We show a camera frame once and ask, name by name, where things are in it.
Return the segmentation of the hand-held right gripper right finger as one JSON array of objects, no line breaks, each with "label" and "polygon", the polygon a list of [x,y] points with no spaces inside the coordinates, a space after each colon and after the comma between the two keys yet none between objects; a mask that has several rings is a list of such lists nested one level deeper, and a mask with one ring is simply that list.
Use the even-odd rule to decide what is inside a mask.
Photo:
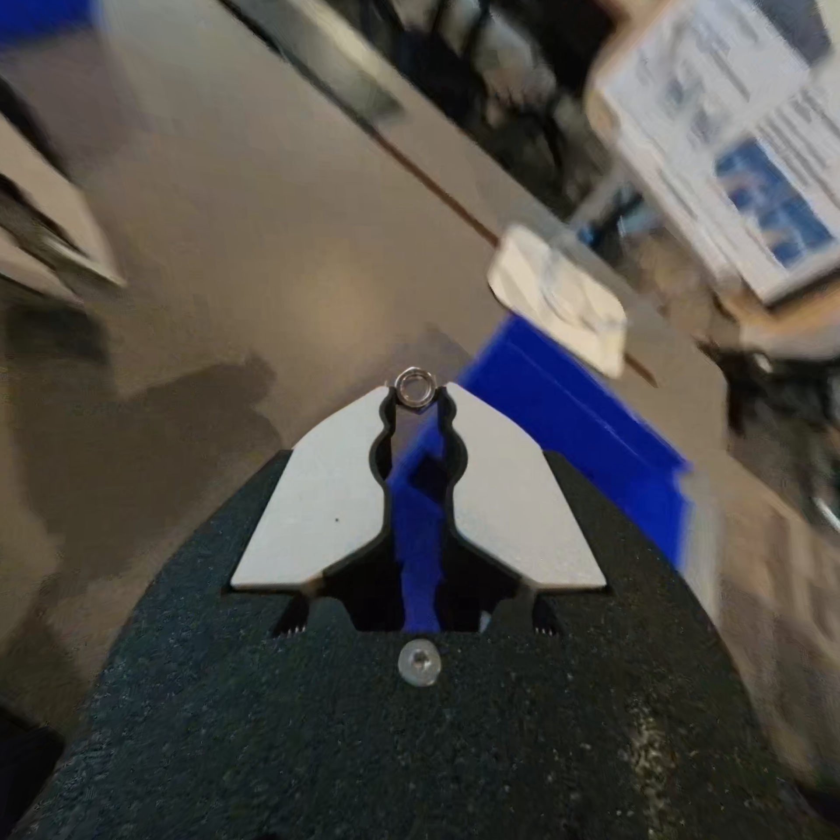
[{"label": "hand-held right gripper right finger", "polygon": [[442,390],[465,450],[451,490],[455,534],[537,592],[601,591],[606,578],[537,441],[461,385]]}]

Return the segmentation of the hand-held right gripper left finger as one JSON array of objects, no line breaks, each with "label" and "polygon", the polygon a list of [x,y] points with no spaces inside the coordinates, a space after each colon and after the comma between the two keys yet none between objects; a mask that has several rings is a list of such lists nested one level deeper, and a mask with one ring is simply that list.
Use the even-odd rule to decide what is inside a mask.
[{"label": "hand-held right gripper left finger", "polygon": [[230,578],[237,592],[301,592],[372,550],[391,528],[396,390],[380,385],[294,449]]}]

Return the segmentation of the blue plastic bin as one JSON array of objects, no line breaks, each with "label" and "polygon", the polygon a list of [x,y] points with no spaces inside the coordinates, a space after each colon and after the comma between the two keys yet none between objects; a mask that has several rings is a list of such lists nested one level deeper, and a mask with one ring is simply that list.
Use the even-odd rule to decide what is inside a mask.
[{"label": "blue plastic bin", "polygon": [[[557,452],[685,569],[690,504],[679,488],[689,463],[572,355],[510,316],[457,382]],[[445,495],[437,410],[419,423],[388,478],[404,630],[436,632]]]}]

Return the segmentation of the steel hex nut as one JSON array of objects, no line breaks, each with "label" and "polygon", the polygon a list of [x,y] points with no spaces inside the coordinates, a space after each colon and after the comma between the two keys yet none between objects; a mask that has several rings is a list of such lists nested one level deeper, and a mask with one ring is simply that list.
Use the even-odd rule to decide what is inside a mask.
[{"label": "steel hex nut", "polygon": [[433,374],[418,366],[401,372],[394,381],[396,400],[407,410],[419,413],[431,406],[437,396]]}]

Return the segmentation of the white sign stand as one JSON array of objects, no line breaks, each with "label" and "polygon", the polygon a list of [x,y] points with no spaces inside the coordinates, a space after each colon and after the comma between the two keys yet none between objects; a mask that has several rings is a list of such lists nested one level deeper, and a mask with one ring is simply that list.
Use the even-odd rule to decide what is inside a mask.
[{"label": "white sign stand", "polygon": [[623,374],[623,304],[562,248],[513,224],[500,238],[487,284],[500,305],[579,361],[610,379]]}]

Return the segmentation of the white printed poster board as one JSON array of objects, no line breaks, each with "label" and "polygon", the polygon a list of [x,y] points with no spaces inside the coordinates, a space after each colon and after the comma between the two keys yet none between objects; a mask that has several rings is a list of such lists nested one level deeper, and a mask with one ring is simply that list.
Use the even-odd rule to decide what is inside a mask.
[{"label": "white printed poster board", "polygon": [[838,2],[659,2],[604,48],[593,130],[721,285],[838,271]]}]

